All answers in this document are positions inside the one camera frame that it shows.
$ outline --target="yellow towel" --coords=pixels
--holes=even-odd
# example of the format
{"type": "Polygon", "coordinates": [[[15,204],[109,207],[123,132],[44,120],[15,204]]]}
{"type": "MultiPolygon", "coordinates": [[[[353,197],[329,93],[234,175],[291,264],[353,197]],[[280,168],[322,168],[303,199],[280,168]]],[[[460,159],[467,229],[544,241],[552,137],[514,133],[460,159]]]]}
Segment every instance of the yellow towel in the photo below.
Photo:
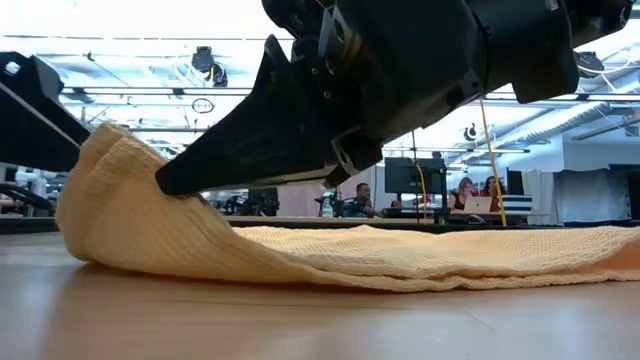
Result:
{"type": "Polygon", "coordinates": [[[396,292],[640,279],[640,229],[232,229],[201,198],[162,194],[154,172],[163,163],[125,131],[97,129],[82,146],[57,213],[69,252],[154,274],[396,292]]]}

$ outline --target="man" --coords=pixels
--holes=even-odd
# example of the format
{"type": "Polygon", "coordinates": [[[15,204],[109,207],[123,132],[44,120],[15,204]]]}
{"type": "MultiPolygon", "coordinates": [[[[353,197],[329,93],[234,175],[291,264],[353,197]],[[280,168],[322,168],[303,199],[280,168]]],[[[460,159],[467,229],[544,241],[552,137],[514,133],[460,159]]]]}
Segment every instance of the man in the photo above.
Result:
{"type": "Polygon", "coordinates": [[[356,197],[347,199],[343,205],[344,217],[366,217],[373,218],[380,216],[380,213],[373,209],[371,205],[371,189],[369,184],[360,183],[356,186],[356,197]]]}

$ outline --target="computer screen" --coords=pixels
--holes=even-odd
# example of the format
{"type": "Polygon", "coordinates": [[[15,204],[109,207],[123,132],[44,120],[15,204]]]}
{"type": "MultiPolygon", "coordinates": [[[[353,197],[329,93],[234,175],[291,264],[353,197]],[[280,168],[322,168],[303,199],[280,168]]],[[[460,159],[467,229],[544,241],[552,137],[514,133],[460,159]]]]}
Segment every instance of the computer screen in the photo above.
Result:
{"type": "MultiPolygon", "coordinates": [[[[417,159],[422,169],[427,194],[440,194],[443,181],[440,171],[446,173],[446,166],[442,159],[417,159]]],[[[412,159],[385,158],[384,159],[384,191],[396,194],[422,193],[420,173],[412,159]]]]}

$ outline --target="person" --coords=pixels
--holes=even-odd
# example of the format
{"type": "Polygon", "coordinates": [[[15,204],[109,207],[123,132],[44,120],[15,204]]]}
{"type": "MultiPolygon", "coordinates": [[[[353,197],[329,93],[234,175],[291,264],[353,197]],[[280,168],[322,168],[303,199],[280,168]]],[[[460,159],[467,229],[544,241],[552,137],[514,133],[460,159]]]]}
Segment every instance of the person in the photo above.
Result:
{"type": "Polygon", "coordinates": [[[343,205],[344,217],[366,217],[373,218],[380,216],[380,213],[371,204],[371,189],[369,184],[360,183],[356,186],[356,197],[345,200],[343,205]]]}
{"type": "Polygon", "coordinates": [[[464,204],[467,203],[467,199],[473,197],[473,194],[471,193],[472,185],[473,181],[468,177],[464,177],[460,180],[456,191],[449,195],[447,207],[449,209],[464,210],[464,204]]]}
{"type": "Polygon", "coordinates": [[[496,181],[495,176],[489,176],[484,182],[484,188],[480,192],[480,196],[490,197],[491,200],[491,212],[500,211],[500,201],[498,200],[498,185],[500,186],[500,193],[505,195],[507,190],[502,185],[502,182],[496,181]]]}

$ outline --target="ceiling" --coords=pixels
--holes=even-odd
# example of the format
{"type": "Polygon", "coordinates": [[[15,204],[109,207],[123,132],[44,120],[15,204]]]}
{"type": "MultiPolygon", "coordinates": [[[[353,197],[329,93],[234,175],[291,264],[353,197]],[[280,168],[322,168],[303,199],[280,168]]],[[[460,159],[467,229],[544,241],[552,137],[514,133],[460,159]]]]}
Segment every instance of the ceiling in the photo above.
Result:
{"type": "MultiPolygon", "coordinates": [[[[173,3],[174,6],[157,4],[149,0],[9,2],[3,4],[0,14],[0,35],[3,35],[0,50],[38,55],[58,71],[67,87],[189,88],[211,86],[204,75],[190,66],[196,47],[210,46],[215,60],[227,71],[229,88],[240,88],[244,94],[253,86],[267,36],[276,35],[285,54],[290,53],[291,36],[270,21],[258,0],[182,0],[173,3]]],[[[640,74],[638,34],[640,20],[632,20],[623,31],[578,49],[595,51],[607,68],[604,76],[582,79],[578,92],[615,92],[608,83],[640,74]]],[[[193,100],[199,96],[132,93],[95,95],[90,104],[63,96],[61,102],[76,117],[94,125],[112,121],[147,130],[179,129],[180,132],[173,133],[136,134],[151,143],[183,145],[201,134],[195,129],[214,125],[244,98],[243,95],[230,96],[231,93],[224,90],[228,89],[206,97],[215,105],[207,114],[192,109],[193,100]]],[[[513,90],[505,86],[498,92],[512,93],[513,90]]],[[[549,106],[542,104],[488,104],[486,115],[491,136],[499,138],[517,132],[521,125],[535,121],[548,111],[549,106]]],[[[593,128],[599,122],[588,126],[593,128]]],[[[416,130],[416,145],[423,148],[482,146],[465,140],[464,132],[472,126],[482,131],[482,114],[477,103],[454,111],[427,129],[416,130]]],[[[412,143],[411,134],[407,134],[387,147],[411,147],[412,143]]]]}

